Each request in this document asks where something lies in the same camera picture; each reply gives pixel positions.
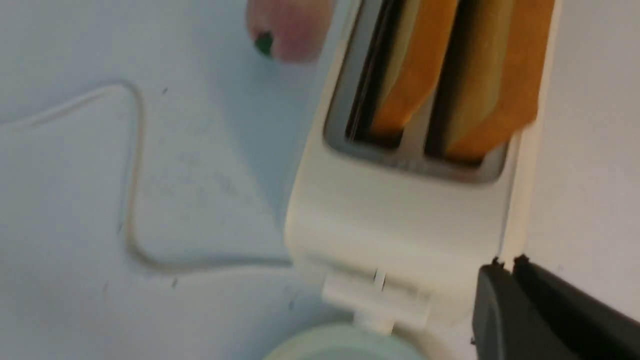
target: bread slice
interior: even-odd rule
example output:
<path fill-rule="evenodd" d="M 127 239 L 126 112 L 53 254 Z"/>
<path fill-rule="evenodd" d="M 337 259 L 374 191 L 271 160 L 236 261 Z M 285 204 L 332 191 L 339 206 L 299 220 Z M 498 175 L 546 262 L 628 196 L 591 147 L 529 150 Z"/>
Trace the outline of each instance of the bread slice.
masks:
<path fill-rule="evenodd" d="M 482 0 L 452 91 L 445 155 L 474 161 L 535 120 L 554 0 Z"/>
<path fill-rule="evenodd" d="M 416 1 L 408 1 L 402 13 L 400 34 L 406 33 L 403 27 L 407 24 L 413 24 L 413 31 L 408 45 L 404 45 L 406 54 L 399 56 L 396 52 L 390 59 L 383 99 L 371 124 L 374 136 L 393 137 L 400 133 L 433 93 L 440 77 L 457 1 L 421 0 L 419 6 L 415 5 Z M 417 7 L 417 12 L 409 11 L 412 7 Z M 397 47 L 402 48 L 402 37 L 396 40 Z"/>

